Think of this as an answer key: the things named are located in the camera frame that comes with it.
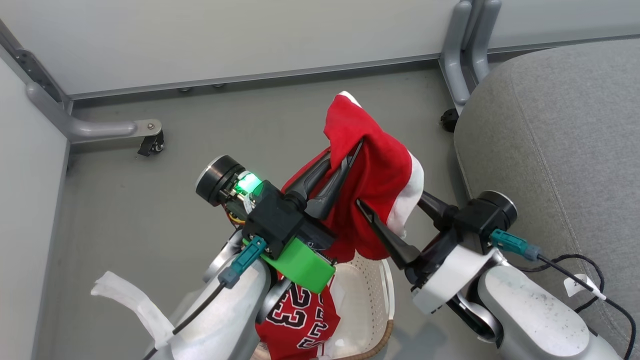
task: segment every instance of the red cloth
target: red cloth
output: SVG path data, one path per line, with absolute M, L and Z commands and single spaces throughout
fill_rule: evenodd
M 317 186 L 317 191 L 360 139 L 365 139 L 336 205 L 323 222 L 337 235 L 325 254 L 340 263 L 352 260 L 356 250 L 368 259 L 387 258 L 387 250 L 365 221 L 355 201 L 362 199 L 392 231 L 402 235 L 406 218 L 422 193 L 424 174 L 420 163 L 400 142 L 382 131 L 346 92 L 336 96 L 329 107 L 324 133 L 330 142 L 332 170 Z M 300 169 L 283 188 L 287 188 L 324 153 Z M 306 300 L 303 301 L 305 292 L 310 294 L 308 305 Z M 328 288 L 323 290 L 321 298 L 324 304 L 318 295 L 299 286 L 292 287 L 268 319 L 256 325 L 260 340 L 267 344 L 272 360 L 316 357 L 316 346 L 333 335 L 340 320 Z
M 255 325 L 260 340 L 267 344 L 271 360 L 309 360 L 338 326 L 330 285 L 314 294 L 292 285 L 284 299 Z

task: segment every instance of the cable connector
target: cable connector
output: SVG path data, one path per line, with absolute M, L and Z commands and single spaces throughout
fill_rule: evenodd
M 233 288 L 240 280 L 240 275 L 260 257 L 266 247 L 267 242 L 263 238 L 254 236 L 251 242 L 246 244 L 242 252 L 240 252 L 240 255 L 231 262 L 231 266 L 226 267 L 218 275 L 218 281 L 221 284 L 224 283 L 228 289 Z
M 540 248 L 535 245 L 529 245 L 527 240 L 523 238 L 519 238 L 500 229 L 494 230 L 490 238 L 492 245 L 500 250 L 513 252 L 529 261 L 538 260 Z

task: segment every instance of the gray upholstery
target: gray upholstery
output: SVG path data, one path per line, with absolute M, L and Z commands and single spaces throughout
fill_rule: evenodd
M 640 320 L 640 40 L 507 61 L 475 89 L 454 139 L 470 195 L 507 194 L 519 212 L 515 234 L 549 258 L 593 259 L 604 293 Z M 598 283 L 589 265 L 563 265 Z M 569 299 L 553 270 L 532 278 L 573 308 L 590 299 L 585 291 Z M 624 354 L 626 318 L 601 301 L 581 315 Z

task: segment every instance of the laundry basket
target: laundry basket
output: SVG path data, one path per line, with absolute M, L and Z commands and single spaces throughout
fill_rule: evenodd
M 395 296 L 391 269 L 387 260 L 373 261 L 356 253 L 353 260 L 335 265 L 332 285 L 344 290 L 336 299 L 340 323 L 331 339 L 318 347 L 321 360 L 363 360 L 385 347 L 394 326 Z M 269 351 L 260 343 L 252 360 L 270 360 Z

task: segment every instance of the whiteboard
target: whiteboard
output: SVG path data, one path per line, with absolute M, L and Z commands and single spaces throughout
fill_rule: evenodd
M 0 110 L 0 359 L 30 360 L 67 139 L 2 59 Z
M 458 0 L 2 0 L 72 97 L 440 53 Z
M 489 48 L 640 34 L 640 0 L 502 0 Z

